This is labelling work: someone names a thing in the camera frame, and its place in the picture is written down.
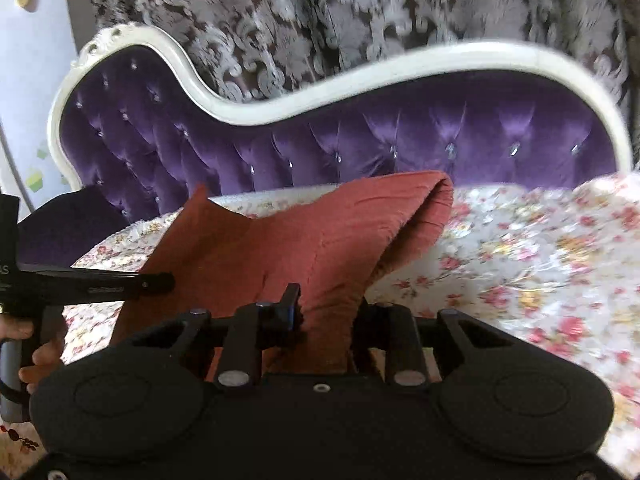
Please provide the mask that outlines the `rust red pants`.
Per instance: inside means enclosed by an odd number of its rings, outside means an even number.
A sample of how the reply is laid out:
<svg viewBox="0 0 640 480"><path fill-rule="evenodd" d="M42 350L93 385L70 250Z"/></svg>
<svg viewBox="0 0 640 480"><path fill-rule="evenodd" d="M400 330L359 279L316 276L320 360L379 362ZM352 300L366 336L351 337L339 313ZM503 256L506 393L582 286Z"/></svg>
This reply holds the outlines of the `rust red pants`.
<svg viewBox="0 0 640 480"><path fill-rule="evenodd" d="M111 342L192 308L226 318L246 304L276 302L296 283L303 339L291 350L268 351L267 370L345 373L364 293L435 244L453 201L451 180L438 171L348 182L310 204L256 219L213 203L200 188L142 268L171 273L174 289L126 301Z"/></svg>

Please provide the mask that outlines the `floral white bed sheet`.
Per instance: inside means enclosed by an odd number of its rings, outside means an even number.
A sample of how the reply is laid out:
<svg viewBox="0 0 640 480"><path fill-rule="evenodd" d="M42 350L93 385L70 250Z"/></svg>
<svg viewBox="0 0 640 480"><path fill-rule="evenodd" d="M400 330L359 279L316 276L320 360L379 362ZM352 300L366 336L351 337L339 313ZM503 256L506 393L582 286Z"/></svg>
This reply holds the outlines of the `floral white bed sheet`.
<svg viewBox="0 0 640 480"><path fill-rule="evenodd" d="M458 188L421 259L366 293L431 318L457 309L599 375L615 414L601 457L639 474L639 178L572 190Z"/></svg>

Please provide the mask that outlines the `grey damask patterned curtain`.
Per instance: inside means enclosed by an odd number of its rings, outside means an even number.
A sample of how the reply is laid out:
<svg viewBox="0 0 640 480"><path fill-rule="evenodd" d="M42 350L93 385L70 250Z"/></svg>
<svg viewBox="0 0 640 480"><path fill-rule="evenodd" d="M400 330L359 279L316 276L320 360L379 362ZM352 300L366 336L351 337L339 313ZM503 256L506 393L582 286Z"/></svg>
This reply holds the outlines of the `grey damask patterned curtain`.
<svg viewBox="0 0 640 480"><path fill-rule="evenodd" d="M639 0L90 0L100 27L173 36L214 91L266 100L414 48L463 40L559 50L639 132Z"/></svg>

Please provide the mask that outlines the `purple tufted sofa white frame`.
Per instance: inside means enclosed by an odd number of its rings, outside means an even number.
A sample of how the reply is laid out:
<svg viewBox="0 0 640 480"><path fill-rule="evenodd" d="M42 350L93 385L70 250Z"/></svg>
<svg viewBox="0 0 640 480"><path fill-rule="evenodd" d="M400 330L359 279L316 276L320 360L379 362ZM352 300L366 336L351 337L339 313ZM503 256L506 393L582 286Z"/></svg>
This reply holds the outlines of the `purple tufted sofa white frame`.
<svg viewBox="0 0 640 480"><path fill-rule="evenodd" d="M118 25L81 50L47 140L70 190L18 224L17 259L63 268L200 185L230 196L439 170L461 186L574 188L632 167L602 84L566 55L509 41L420 48L235 103L166 32Z"/></svg>

